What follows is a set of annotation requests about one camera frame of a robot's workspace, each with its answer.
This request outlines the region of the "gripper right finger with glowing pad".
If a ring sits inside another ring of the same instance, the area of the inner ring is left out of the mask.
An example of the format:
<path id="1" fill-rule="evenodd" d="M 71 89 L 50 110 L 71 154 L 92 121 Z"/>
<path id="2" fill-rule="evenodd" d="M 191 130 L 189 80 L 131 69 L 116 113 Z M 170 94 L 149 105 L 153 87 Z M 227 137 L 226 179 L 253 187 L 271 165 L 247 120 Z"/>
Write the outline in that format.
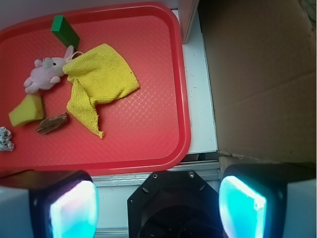
<path id="1" fill-rule="evenodd" d="M 232 164 L 223 172 L 219 211 L 229 238 L 315 238 L 316 164 Z"/>

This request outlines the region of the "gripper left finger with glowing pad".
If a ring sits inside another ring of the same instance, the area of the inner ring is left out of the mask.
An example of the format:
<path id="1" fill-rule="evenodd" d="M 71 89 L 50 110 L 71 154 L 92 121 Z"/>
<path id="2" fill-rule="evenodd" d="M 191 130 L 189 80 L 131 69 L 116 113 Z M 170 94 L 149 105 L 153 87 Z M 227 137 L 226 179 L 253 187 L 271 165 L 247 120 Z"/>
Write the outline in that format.
<path id="1" fill-rule="evenodd" d="M 2 238 L 92 238 L 98 190 L 86 171 L 2 171 Z"/>

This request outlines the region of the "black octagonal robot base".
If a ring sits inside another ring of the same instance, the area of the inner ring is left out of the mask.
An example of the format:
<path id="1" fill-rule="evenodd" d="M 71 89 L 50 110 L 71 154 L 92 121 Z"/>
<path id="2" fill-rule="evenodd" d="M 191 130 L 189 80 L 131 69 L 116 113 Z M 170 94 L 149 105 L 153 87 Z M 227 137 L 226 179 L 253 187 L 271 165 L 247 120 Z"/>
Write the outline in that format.
<path id="1" fill-rule="evenodd" d="M 221 238 L 218 192 L 194 171 L 154 172 L 127 199 L 131 238 Z"/>

